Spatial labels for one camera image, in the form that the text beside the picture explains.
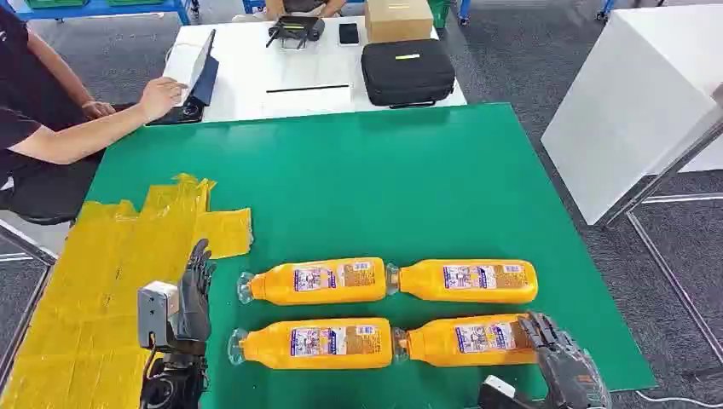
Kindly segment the person's right hand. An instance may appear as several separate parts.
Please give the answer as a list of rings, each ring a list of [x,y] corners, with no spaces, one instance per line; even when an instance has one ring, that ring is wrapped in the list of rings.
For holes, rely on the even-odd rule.
[[[155,78],[147,83],[137,105],[148,124],[160,119],[183,100],[186,84],[172,78]]]

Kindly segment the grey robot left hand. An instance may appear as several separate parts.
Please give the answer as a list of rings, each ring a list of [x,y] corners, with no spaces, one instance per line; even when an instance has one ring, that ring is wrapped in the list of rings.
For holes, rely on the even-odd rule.
[[[209,289],[216,266],[210,262],[208,239],[201,239],[192,249],[179,284],[179,310],[175,337],[184,354],[202,356],[211,334]]]

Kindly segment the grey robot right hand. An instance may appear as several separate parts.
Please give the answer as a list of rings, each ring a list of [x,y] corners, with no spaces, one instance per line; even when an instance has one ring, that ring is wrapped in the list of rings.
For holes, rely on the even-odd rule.
[[[536,353],[547,384],[546,408],[611,408],[610,392],[586,349],[542,313],[528,312],[518,323]]]

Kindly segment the person's left hand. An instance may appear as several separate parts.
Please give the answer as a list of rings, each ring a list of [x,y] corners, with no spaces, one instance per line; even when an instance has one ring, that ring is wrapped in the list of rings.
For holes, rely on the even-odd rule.
[[[86,101],[81,105],[81,109],[88,119],[98,119],[116,113],[115,108],[103,101]]]

